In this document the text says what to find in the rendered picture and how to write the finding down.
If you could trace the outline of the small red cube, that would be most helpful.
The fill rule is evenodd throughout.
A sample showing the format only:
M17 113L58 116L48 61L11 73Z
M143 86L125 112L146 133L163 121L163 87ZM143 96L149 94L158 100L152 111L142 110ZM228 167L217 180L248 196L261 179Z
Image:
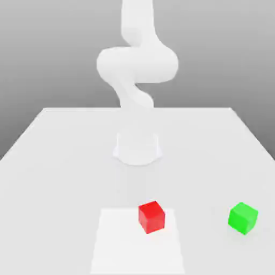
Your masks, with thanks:
M146 234L165 227L165 212L157 201L151 201L138 207L138 220Z

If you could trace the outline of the small green cube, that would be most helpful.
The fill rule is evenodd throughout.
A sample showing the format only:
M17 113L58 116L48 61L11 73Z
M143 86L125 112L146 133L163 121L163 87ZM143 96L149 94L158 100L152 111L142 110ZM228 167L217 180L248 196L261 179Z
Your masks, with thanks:
M229 212L228 225L239 233L246 235L255 226L257 217L258 210L243 202L239 202Z

